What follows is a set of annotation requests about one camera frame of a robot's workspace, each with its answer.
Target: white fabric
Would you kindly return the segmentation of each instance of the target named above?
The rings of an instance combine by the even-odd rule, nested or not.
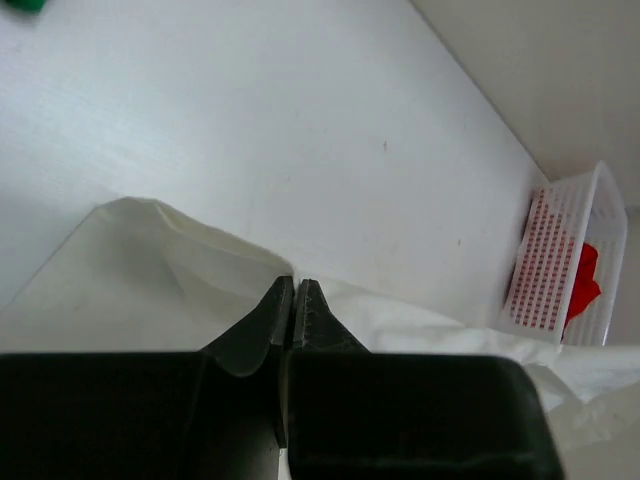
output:
[[[122,199],[94,210],[2,311],[0,349],[199,349],[279,275],[295,269],[167,205]],[[640,348],[554,346],[319,280],[336,317],[373,351],[494,354],[525,365],[561,450],[640,425]]]

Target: perforated basket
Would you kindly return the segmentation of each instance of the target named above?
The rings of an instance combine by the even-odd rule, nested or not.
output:
[[[603,345],[627,239],[627,215],[604,163],[538,189],[503,309],[501,329],[553,343]],[[598,251],[602,294],[563,329],[584,242]]]

